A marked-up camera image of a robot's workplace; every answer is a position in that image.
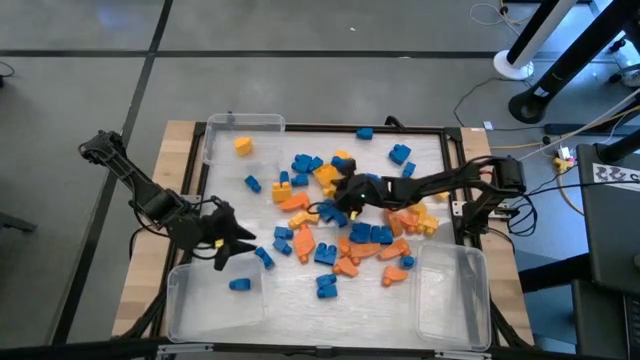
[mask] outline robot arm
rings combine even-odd
[[[229,203],[214,196],[211,201],[217,208],[212,214],[200,217],[196,207],[174,191],[151,181],[127,158],[119,134],[99,131],[98,135],[81,144],[78,151],[89,162],[105,166],[116,175],[133,194],[129,202],[133,211],[143,214],[156,229],[165,228],[178,248],[191,252],[199,243],[215,247],[214,269],[222,270],[230,256],[256,248],[238,241],[256,237],[238,225]]]
[[[345,177],[335,181],[336,208],[347,214],[360,214],[365,204],[400,210],[416,204],[425,196],[475,188],[482,190],[482,194],[477,200],[464,204],[462,222],[467,229],[480,230],[487,226],[489,213],[504,199],[526,192],[522,163],[512,158],[481,157],[458,169],[419,179],[355,175],[355,168],[355,160],[350,160],[340,169]],[[480,178],[484,172],[491,172],[491,182]]]

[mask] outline white base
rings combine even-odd
[[[521,68],[514,68],[507,61],[507,54],[509,50],[502,50],[493,57],[493,67],[500,75],[511,80],[524,80],[533,75],[533,63],[529,62],[527,65]]]

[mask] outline wooden board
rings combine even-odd
[[[195,122],[169,121],[153,173],[158,184],[180,191],[189,155]],[[487,136],[482,129],[462,129],[465,157],[472,159],[490,154]],[[450,147],[452,164],[456,166],[455,148]],[[195,193],[202,156],[196,159],[191,193]],[[507,233],[506,224],[491,220],[489,226]],[[533,344],[529,317],[524,305],[518,269],[511,245],[499,235],[483,235],[482,246],[489,266],[491,295],[507,321],[527,342]],[[133,258],[125,282],[120,307],[113,327],[113,335],[129,330],[158,292],[168,240],[149,233],[141,233],[136,240]]]

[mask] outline gray floor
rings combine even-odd
[[[488,27],[469,19],[476,2],[176,0],[160,48],[508,48],[516,37],[504,24]],[[0,4],[0,50],[146,50],[161,7],[159,0],[5,1]],[[514,6],[510,15],[519,18],[534,9]],[[486,9],[477,10],[479,19],[494,19]],[[563,51],[592,19],[587,7],[574,8],[543,50]],[[0,233],[0,347],[13,347],[47,341],[105,174],[80,159],[75,147],[98,129],[122,127],[144,59],[0,60],[18,73],[0,90],[0,211],[40,225],[34,235]],[[551,64],[537,61],[536,74]],[[549,106],[545,122],[585,123],[622,99],[629,89],[606,83],[617,69],[611,63],[587,66]],[[151,172],[167,120],[203,121],[228,110],[280,113],[289,122],[380,124],[393,114],[407,125],[457,126],[452,111],[458,100],[492,76],[490,59],[158,58],[128,153]],[[468,126],[487,120],[495,127],[522,126],[511,118],[506,102],[524,89],[522,83],[492,82],[469,96],[458,113]],[[538,130],[489,135],[496,146],[541,136]],[[595,140],[572,139],[567,145]],[[535,187],[552,177],[549,161],[542,155],[527,160],[529,184]],[[576,176],[569,174],[566,182]],[[579,191],[568,193],[580,204]],[[70,341],[110,335],[128,266],[127,240],[135,229],[129,198],[123,188],[116,189]],[[586,250],[582,218],[559,194],[534,201],[541,209],[538,231],[514,239],[521,268],[540,257],[562,259]],[[556,328],[551,316],[537,321],[550,314],[540,297],[527,297],[534,331],[566,341],[566,331],[547,331]],[[565,305],[558,302],[558,313],[566,311]]]

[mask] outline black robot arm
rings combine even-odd
[[[80,155],[93,164],[105,166],[131,190],[129,205],[143,214],[156,229],[165,228],[169,239],[179,249],[192,252],[199,243],[216,248],[216,270],[222,270],[230,256],[252,251],[255,245],[238,239],[255,239],[238,225],[234,209],[226,201],[212,197],[216,209],[199,216],[198,210],[180,195],[154,183],[128,158],[122,138],[115,132],[99,131],[98,135],[78,147]]]
[[[485,156],[471,160],[458,169],[419,179],[355,175],[355,160],[341,170],[344,178],[336,180],[336,208],[348,214],[360,214],[365,204],[400,210],[418,203],[423,197],[461,188],[482,190],[475,200],[462,207],[463,225],[484,229],[491,213],[504,199],[526,192],[522,163],[513,158]],[[491,182],[480,178],[491,173]]]

